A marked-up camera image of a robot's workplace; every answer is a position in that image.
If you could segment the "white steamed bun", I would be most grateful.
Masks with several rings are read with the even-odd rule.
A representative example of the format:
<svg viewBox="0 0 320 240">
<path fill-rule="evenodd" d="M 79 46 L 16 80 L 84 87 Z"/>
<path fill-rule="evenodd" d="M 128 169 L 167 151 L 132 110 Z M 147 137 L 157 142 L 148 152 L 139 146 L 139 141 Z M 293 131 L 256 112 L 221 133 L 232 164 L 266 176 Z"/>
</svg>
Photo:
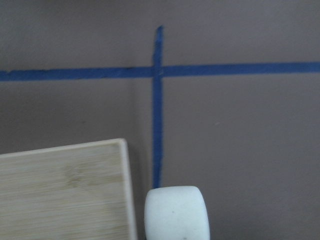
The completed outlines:
<svg viewBox="0 0 320 240">
<path fill-rule="evenodd" d="M 199 188 L 187 185 L 149 190 L 144 228 L 147 240 L 209 240 L 208 212 Z"/>
</svg>

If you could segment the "wooden cutting board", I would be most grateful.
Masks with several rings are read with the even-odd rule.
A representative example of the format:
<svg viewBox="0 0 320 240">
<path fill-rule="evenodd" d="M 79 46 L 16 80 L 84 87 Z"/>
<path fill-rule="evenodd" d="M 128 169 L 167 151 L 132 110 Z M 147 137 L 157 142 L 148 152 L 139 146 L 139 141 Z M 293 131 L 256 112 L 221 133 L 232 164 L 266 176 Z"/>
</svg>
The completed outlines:
<svg viewBox="0 0 320 240">
<path fill-rule="evenodd" d="M 3 240 L 135 240 L 122 138 L 0 156 Z"/>
</svg>

